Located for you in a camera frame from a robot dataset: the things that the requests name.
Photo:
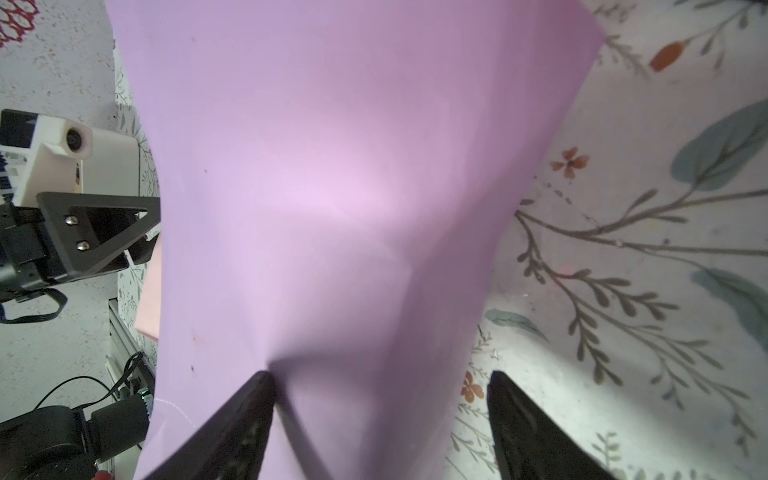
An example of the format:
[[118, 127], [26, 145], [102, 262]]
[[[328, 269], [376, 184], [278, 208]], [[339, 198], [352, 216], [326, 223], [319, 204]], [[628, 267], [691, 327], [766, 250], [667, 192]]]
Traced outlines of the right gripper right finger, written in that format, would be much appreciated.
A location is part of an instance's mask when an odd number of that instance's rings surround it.
[[502, 371], [490, 376], [487, 406], [502, 479], [613, 479]]

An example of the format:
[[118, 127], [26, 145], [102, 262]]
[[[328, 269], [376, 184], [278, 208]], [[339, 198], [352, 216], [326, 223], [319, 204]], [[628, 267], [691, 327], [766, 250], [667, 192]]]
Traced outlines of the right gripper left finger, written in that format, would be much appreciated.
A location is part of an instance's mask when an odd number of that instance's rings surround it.
[[255, 373], [149, 480], [256, 480], [264, 461], [277, 386]]

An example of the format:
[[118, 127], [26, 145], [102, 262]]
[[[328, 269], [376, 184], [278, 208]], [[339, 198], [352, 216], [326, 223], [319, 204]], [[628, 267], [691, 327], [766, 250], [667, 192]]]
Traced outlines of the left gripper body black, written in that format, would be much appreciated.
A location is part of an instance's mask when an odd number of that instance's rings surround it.
[[65, 274], [40, 210], [2, 204], [1, 299], [59, 284]]

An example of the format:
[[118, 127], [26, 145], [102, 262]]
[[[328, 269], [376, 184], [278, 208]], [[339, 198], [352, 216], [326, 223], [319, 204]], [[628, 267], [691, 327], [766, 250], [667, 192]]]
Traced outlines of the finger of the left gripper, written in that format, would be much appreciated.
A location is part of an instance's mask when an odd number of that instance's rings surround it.
[[161, 218], [160, 199], [42, 192], [38, 208], [53, 248], [53, 276], [69, 283], [151, 260]]

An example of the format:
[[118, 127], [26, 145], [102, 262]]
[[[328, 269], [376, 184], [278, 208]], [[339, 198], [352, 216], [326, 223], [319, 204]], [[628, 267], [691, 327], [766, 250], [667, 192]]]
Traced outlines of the pink wrapping paper sheet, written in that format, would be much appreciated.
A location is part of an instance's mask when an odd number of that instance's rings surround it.
[[603, 42], [579, 1], [110, 1], [159, 177], [136, 473], [255, 372], [265, 479], [438, 479], [496, 245]]

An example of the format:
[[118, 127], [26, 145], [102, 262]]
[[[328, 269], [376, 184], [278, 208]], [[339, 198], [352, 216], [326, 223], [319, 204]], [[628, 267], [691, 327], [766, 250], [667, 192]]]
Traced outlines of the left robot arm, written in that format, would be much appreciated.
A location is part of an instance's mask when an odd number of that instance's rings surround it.
[[[151, 259], [148, 233], [160, 222], [156, 197], [43, 192], [34, 207], [1, 207], [1, 300], [48, 297], [50, 313], [4, 325], [56, 319], [68, 299], [59, 286], [115, 273]], [[76, 407], [39, 403], [1, 425], [4, 479], [91, 479], [98, 466], [142, 443], [149, 426], [154, 376], [131, 354], [101, 400]]]

